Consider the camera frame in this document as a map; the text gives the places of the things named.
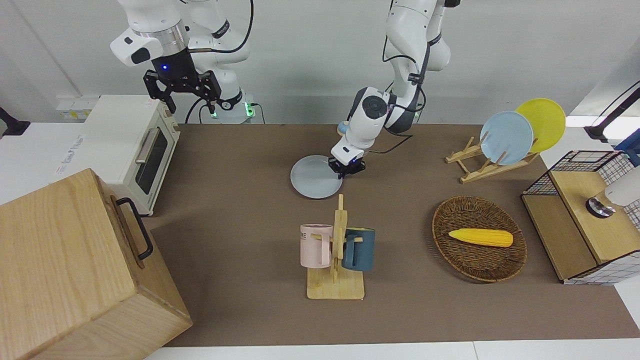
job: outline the wooden cabinet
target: wooden cabinet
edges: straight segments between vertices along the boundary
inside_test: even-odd
[[[191,326],[114,199],[87,169],[0,206],[0,359],[142,359]]]

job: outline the plate stand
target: plate stand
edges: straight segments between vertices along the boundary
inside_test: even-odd
[[[500,161],[502,161],[502,159],[504,159],[505,155],[507,154],[507,152],[505,151],[500,155],[500,157],[495,163],[492,162],[491,159],[487,159],[484,165],[480,169],[476,171],[469,171],[469,169],[465,166],[465,164],[462,163],[462,160],[475,158],[478,155],[482,155],[483,154],[482,148],[480,148],[480,146],[482,145],[482,143],[484,142],[484,139],[488,134],[489,132],[485,132],[482,139],[480,139],[480,142],[478,142],[475,145],[471,145],[471,143],[473,143],[474,141],[474,137],[471,136],[471,138],[467,142],[467,145],[465,146],[464,149],[458,152],[452,152],[450,156],[445,158],[445,161],[447,162],[447,164],[454,163],[454,162],[458,163],[458,165],[460,165],[462,170],[465,172],[465,175],[460,178],[461,183],[463,184],[470,183],[472,181],[484,179],[486,177],[501,174],[509,170],[526,166],[530,164],[539,155],[538,152],[530,152],[529,154],[527,154],[527,156],[525,156],[522,160],[518,161],[515,164],[500,165]]]
[[[364,279],[361,271],[342,267],[344,234],[347,229],[347,211],[344,196],[338,194],[338,210],[333,223],[332,262],[328,268],[307,269],[307,297],[310,299],[362,300]]]

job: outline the brown table mat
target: brown table mat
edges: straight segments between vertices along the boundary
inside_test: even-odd
[[[337,196],[298,195],[289,172],[329,155],[335,126],[182,126],[154,216],[145,219],[194,325],[168,346],[308,345],[419,341],[635,338],[613,287],[559,283],[520,193],[545,171],[533,164],[470,184],[443,158],[479,126],[416,125],[415,136],[341,192],[350,226],[376,230],[363,301],[308,300],[299,226],[333,222]],[[399,138],[383,133],[374,146]],[[473,168],[480,160],[465,160]],[[513,279],[460,279],[428,246],[443,200],[484,197],[521,227],[527,264]]]

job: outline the corn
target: corn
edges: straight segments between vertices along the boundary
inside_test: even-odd
[[[477,245],[510,247],[513,244],[513,235],[505,230],[458,229],[449,232],[449,236]]]

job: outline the woven tray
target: woven tray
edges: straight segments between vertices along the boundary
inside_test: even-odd
[[[513,234],[513,245],[476,245],[449,236],[449,231],[464,227],[509,231]],[[527,244],[518,224],[489,200],[473,196],[452,197],[440,204],[433,215],[431,228],[443,258],[473,279],[485,282],[510,279],[520,272],[527,260]]]

